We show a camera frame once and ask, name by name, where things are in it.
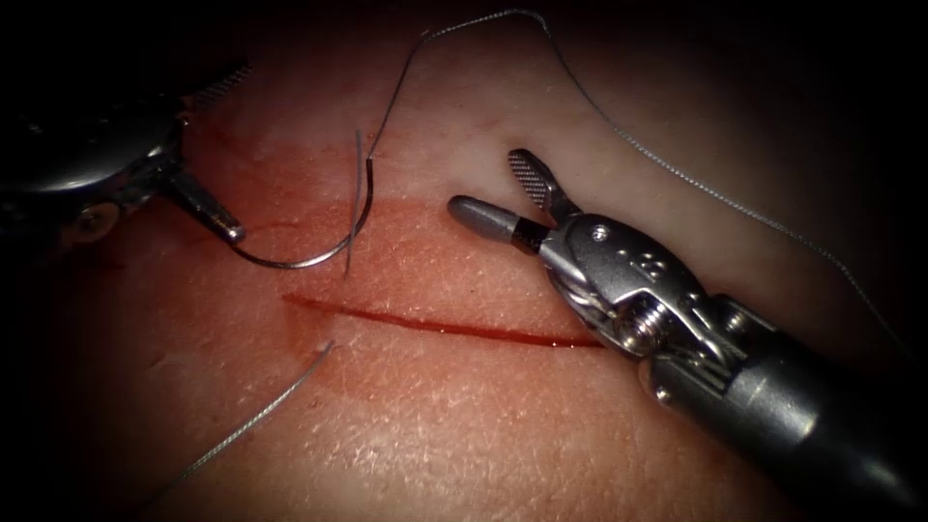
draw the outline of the skin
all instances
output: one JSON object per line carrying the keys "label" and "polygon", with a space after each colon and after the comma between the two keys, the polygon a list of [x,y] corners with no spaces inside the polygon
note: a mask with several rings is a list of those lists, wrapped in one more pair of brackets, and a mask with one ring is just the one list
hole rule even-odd
{"label": "skin", "polygon": [[[366,151],[419,35],[473,14],[383,10],[218,30],[240,39],[254,73],[194,117],[185,151],[248,228],[247,249],[296,259],[343,236],[355,129]],[[867,212],[891,201],[821,113],[672,31],[547,15],[615,121],[833,250],[902,322],[889,290],[898,247],[882,233],[897,223]],[[624,144],[537,26],[507,18],[416,58],[376,150],[376,200],[350,277],[343,256],[298,272],[250,265],[155,199],[103,242],[21,281],[23,316],[41,310],[53,326],[27,334],[49,348],[23,372],[74,509],[109,515],[146,498],[332,339],[287,401],[141,518],[800,517],[646,396],[634,363],[595,344],[536,259],[450,219],[448,199],[468,194],[543,220],[508,171],[514,148],[547,162],[584,210],[657,238],[710,293],[871,378],[898,361],[832,266]]]}

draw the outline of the metal screw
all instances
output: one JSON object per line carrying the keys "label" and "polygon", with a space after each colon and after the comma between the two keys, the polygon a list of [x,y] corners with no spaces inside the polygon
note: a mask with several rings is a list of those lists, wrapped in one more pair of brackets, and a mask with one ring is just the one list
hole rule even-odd
{"label": "metal screw", "polygon": [[597,243],[602,243],[609,238],[609,227],[606,225],[597,225],[590,232],[590,237]]}
{"label": "metal screw", "polygon": [[74,223],[72,239],[77,243],[92,243],[109,233],[119,219],[119,207],[112,202],[87,207]]}
{"label": "metal screw", "polygon": [[654,390],[654,396],[657,397],[657,401],[661,404],[670,402],[670,392],[662,386],[658,386],[657,389]]}

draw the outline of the rounded instrument tip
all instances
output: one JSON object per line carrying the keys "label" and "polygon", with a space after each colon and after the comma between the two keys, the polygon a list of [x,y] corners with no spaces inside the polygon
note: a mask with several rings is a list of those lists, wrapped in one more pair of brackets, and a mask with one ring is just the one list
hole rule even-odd
{"label": "rounded instrument tip", "polygon": [[520,217],[513,212],[476,199],[457,195],[448,202],[448,212],[457,222],[483,239],[510,243]]}

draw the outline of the silver metal instrument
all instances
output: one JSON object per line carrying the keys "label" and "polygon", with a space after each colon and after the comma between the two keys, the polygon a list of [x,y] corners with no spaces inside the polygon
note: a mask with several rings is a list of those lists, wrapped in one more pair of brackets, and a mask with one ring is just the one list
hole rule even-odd
{"label": "silver metal instrument", "polygon": [[42,264],[99,241],[156,194],[227,244],[244,239],[244,227],[185,170],[180,145],[185,115],[215,103],[249,71],[234,64],[190,94],[191,106],[181,96],[153,95],[4,122],[20,158],[0,177],[4,263]]}
{"label": "silver metal instrument", "polygon": [[453,197],[449,212],[483,238],[537,255],[593,335],[638,362],[648,394],[816,514],[924,514],[914,464],[928,462],[923,428],[757,313],[707,295],[655,239],[584,213],[531,152],[511,151],[508,162],[553,227],[468,196]]}

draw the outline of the blood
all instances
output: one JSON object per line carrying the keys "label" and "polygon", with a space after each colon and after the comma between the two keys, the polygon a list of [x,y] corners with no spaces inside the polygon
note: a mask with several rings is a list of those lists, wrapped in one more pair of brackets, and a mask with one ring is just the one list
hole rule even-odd
{"label": "blood", "polygon": [[484,339],[494,339],[509,342],[518,342],[521,344],[531,344],[536,346],[569,346],[573,347],[594,347],[601,346],[598,342],[581,337],[558,337],[552,335],[534,335],[531,333],[514,332],[509,330],[479,328],[473,326],[455,325],[440,321],[426,321],[424,319],[407,319],[388,313],[377,313],[359,308],[351,308],[341,304],[324,303],[316,301],[297,294],[283,294],[281,298],[290,304],[304,306],[306,308],[320,310],[329,313],[349,315],[362,319],[369,319],[388,325],[396,325],[410,330],[419,330],[423,332],[439,332],[442,334],[452,335],[469,335]]}

